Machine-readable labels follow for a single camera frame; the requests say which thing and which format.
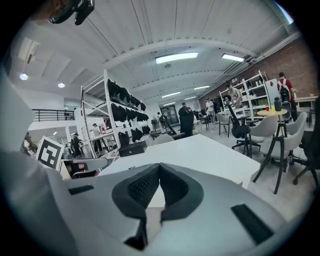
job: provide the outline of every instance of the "black mesh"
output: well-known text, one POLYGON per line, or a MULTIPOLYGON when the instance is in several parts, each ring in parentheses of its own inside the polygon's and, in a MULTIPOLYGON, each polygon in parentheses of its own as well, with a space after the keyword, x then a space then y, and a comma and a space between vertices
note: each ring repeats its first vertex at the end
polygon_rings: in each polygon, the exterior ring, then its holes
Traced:
POLYGON ((154 192, 159 186, 158 169, 150 171, 148 174, 137 179, 128 187, 129 196, 144 208, 148 207, 154 192))

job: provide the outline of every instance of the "black office chair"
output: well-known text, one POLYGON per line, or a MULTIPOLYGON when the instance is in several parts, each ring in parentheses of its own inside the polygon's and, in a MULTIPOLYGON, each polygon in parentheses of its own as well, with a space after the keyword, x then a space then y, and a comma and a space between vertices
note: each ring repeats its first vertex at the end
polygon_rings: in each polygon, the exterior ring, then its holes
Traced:
POLYGON ((300 147, 304 150, 304 154, 307 159, 301 159, 299 157, 293 156, 292 162, 290 164, 299 163, 305 168, 300 172, 295 179, 293 184, 298 184, 298 179, 305 174, 307 171, 312 173, 313 179, 315 181, 316 188, 314 194, 319 189, 319 181, 317 177, 316 170, 320 169, 320 97, 315 100, 315 124, 313 131, 305 131, 303 133, 302 141, 300 147))
POLYGON ((237 119, 233 109, 231 108, 230 104, 226 104, 229 108, 231 113, 231 121, 232 121, 232 129, 231 133, 236 139, 244 139, 243 141, 239 142, 238 144, 232 146, 234 150, 237 147, 243 146, 243 154, 247 151, 247 156, 252 158, 252 142, 251 142, 251 133, 250 127, 247 125, 240 125, 239 120, 237 119))

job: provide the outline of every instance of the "man in black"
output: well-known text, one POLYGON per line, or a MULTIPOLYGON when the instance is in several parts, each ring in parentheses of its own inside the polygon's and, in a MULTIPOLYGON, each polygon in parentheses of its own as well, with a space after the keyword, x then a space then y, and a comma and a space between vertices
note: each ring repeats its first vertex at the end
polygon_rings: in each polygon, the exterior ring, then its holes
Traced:
POLYGON ((179 109, 180 116, 180 133, 185 133, 185 138, 192 136, 192 129, 194 126, 194 113, 191 108, 182 103, 182 108, 179 109))
POLYGON ((79 134, 76 133, 74 134, 73 137, 73 148, 74 148, 74 152, 75 152, 75 157, 78 157, 81 155, 81 151, 79 148, 79 144, 80 144, 80 139, 78 139, 79 134))

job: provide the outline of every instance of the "person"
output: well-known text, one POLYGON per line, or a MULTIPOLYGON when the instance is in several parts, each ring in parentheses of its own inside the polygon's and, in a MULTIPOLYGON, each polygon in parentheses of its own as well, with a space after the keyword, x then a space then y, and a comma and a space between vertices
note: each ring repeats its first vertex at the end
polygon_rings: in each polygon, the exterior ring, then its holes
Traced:
POLYGON ((78 157, 81 155, 81 151, 80 151, 80 148, 79 148, 79 144, 80 144, 80 139, 78 138, 79 134, 78 133, 75 133, 74 134, 74 137, 73 137, 73 148, 74 148, 74 156, 75 157, 78 157))
POLYGON ((216 116, 216 115, 215 115, 215 110, 214 110, 214 104, 213 104, 212 101, 210 101, 209 98, 206 98, 206 104, 205 104, 205 106, 206 106, 207 114, 208 114, 208 116, 211 116, 211 121, 212 121, 212 123, 214 124, 214 123, 215 123, 214 117, 216 116))
POLYGON ((157 113, 157 119, 159 122, 159 126, 160 126, 160 130, 161 133, 163 134, 166 131, 166 122, 165 122, 165 118, 163 117, 163 115, 160 114, 160 112, 157 113))
POLYGON ((294 96, 294 88, 291 82, 286 78, 285 73, 280 72, 279 78, 280 79, 277 84, 279 93, 282 85, 287 86, 290 92, 291 117, 292 117, 292 120, 295 122, 298 119, 298 114, 297 114, 297 107, 296 107, 295 96, 294 96))
POLYGON ((211 102, 213 103, 213 111, 214 111, 214 119, 215 122, 217 122, 217 113, 218 113, 218 104, 215 103, 215 101, 213 99, 211 99, 211 102))
MULTIPOLYGON (((101 135, 101 132, 100 132, 100 129, 98 128, 97 124, 94 123, 93 125, 93 135, 94 137, 97 137, 97 136, 100 136, 101 135)), ((99 151, 102 152, 102 146, 101 146, 101 142, 100 142, 100 139, 97 139, 94 141, 94 151, 98 151, 98 147, 99 147, 99 151)))
POLYGON ((231 102, 234 104, 236 109, 239 109, 242 107, 242 94, 237 89, 234 88, 230 83, 226 84, 226 88, 228 91, 226 92, 227 95, 231 96, 231 102))
POLYGON ((185 138, 193 135, 194 113, 186 103, 182 103, 182 107, 178 111, 180 118, 180 133, 185 133, 185 138))

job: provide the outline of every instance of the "ceiling beam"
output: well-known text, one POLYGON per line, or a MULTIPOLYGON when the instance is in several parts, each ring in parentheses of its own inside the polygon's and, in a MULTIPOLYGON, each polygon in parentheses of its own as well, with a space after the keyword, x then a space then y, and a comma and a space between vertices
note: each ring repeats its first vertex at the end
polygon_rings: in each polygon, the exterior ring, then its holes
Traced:
POLYGON ((203 47, 210 47, 210 48, 223 48, 231 51, 237 51, 242 54, 248 54, 253 57, 257 56, 257 54, 254 51, 244 48, 242 46, 235 45, 233 43, 229 43, 229 42, 222 42, 218 40, 208 40, 208 39, 175 39, 175 40, 154 42, 154 43, 150 43, 150 44, 132 49, 128 52, 120 54, 119 56, 116 56, 113 59, 107 61, 106 63, 104 63, 104 67, 108 70, 122 62, 126 62, 142 54, 147 54, 147 53, 151 53, 154 51, 167 49, 167 48, 184 47, 184 46, 203 46, 203 47))
POLYGON ((38 25, 33 22, 27 22, 20 30, 19 36, 34 40, 50 50, 57 51, 70 58, 72 61, 83 65, 94 74, 101 75, 104 71, 104 65, 94 59, 85 48, 79 43, 71 40, 69 36, 63 35, 53 26, 38 25))
POLYGON ((222 71, 197 71, 197 72, 192 72, 192 73, 186 73, 186 74, 178 74, 175 76, 171 76, 169 78, 164 78, 158 81, 146 83, 144 85, 140 85, 138 87, 130 89, 130 92, 132 93, 137 93, 145 89, 150 89, 162 84, 172 84, 176 83, 180 80, 191 80, 197 77, 210 77, 210 76, 218 76, 222 74, 222 71))

